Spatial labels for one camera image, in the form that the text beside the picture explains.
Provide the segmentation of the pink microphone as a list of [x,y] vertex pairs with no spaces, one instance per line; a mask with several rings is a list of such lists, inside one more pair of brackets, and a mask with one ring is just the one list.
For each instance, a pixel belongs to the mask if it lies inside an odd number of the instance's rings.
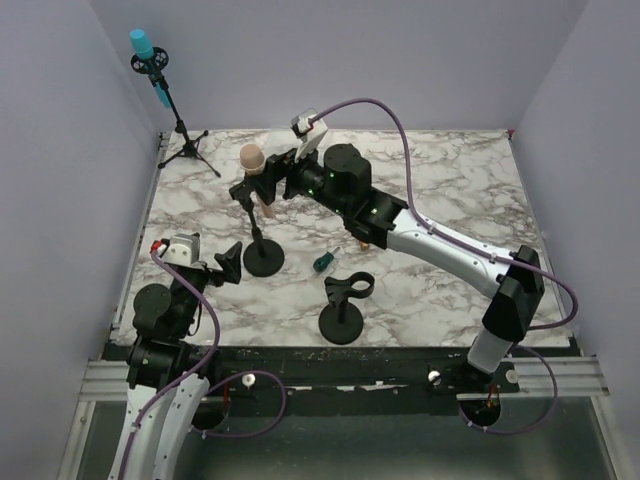
[[[266,159],[262,149],[258,145],[246,144],[240,149],[239,161],[241,168],[247,175],[256,176],[263,172]],[[263,215],[266,218],[274,219],[274,208],[271,205],[265,204],[259,196],[256,196],[256,200],[261,207]]]

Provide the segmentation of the black round-base mic stand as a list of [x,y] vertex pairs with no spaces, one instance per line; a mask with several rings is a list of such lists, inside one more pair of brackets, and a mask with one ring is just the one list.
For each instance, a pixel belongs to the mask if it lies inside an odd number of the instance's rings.
[[325,340],[334,345],[349,345],[356,341],[364,328],[361,311],[351,299],[368,298],[374,291],[375,278],[364,271],[346,279],[324,279],[328,304],[319,315],[319,330]]

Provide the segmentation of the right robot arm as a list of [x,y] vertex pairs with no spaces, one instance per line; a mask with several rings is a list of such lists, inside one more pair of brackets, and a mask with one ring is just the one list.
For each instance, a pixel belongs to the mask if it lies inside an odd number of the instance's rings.
[[351,144],[333,145],[323,154],[300,155],[292,149],[271,156],[248,145],[241,150],[240,165],[264,204],[274,202],[276,186],[283,182],[285,198],[304,195],[316,201],[339,215],[356,239],[421,259],[489,298],[480,333],[459,371],[471,391],[494,383],[499,363],[526,335],[545,291],[534,249],[485,244],[421,215],[373,186],[370,162]]

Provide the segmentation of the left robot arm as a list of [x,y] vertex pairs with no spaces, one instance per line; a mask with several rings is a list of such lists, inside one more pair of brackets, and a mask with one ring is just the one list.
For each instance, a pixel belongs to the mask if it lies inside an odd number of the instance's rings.
[[110,478],[173,478],[198,404],[222,380],[216,350],[199,354],[186,337],[196,315],[212,309],[205,288],[240,283],[241,252],[235,243],[215,254],[219,266],[211,269],[199,258],[198,234],[152,244],[152,260],[173,281],[146,285],[134,298],[137,338],[126,360],[126,415]]

